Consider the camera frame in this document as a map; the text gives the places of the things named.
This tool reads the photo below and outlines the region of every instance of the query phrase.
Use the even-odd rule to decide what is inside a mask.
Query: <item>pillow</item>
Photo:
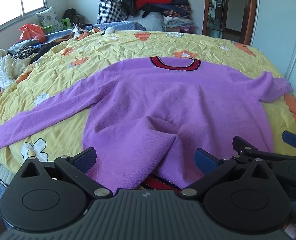
[[[55,32],[62,31],[64,25],[61,22],[61,18],[54,12],[53,7],[49,7],[47,10],[36,14],[43,27],[53,26]]]

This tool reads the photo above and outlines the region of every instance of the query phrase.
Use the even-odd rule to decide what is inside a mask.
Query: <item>wardrobe door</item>
[[[296,0],[259,0],[252,46],[285,75],[296,54]]]

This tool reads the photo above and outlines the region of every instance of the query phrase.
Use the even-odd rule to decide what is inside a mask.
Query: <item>orange plastic bag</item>
[[[20,29],[23,33],[21,34],[18,41],[37,39],[39,43],[46,41],[46,36],[39,25],[36,24],[25,24]]]

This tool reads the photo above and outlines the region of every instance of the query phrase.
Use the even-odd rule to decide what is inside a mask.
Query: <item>yellow bedspread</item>
[[[31,110],[78,80],[129,58],[195,57],[231,66],[251,78],[257,78],[264,70],[281,77],[262,52],[228,40],[192,34],[138,31],[100,35],[95,33],[81,41],[71,39],[62,42],[29,65],[24,74],[0,95],[0,125],[20,111]],[[275,102],[263,103],[263,106],[274,134],[275,152],[296,155],[296,150],[283,143],[281,138],[284,130],[296,133],[296,99],[289,96],[286,100],[287,103],[285,97],[281,97]],[[88,111],[85,109],[31,137],[0,149],[0,162],[9,171],[16,173],[23,163],[23,156],[46,156],[43,153],[47,153],[48,161],[53,161],[61,155],[73,156],[81,152],[81,138]]]

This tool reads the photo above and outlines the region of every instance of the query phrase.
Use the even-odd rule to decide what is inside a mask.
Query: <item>purple sweater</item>
[[[291,91],[289,82],[269,72],[251,79],[199,60],[124,60],[17,114],[0,127],[0,148],[90,107],[82,146],[96,149],[97,163],[89,177],[115,191],[135,188],[154,173],[183,188],[203,176],[194,164],[197,148],[231,157],[238,135],[272,152],[260,101]]]

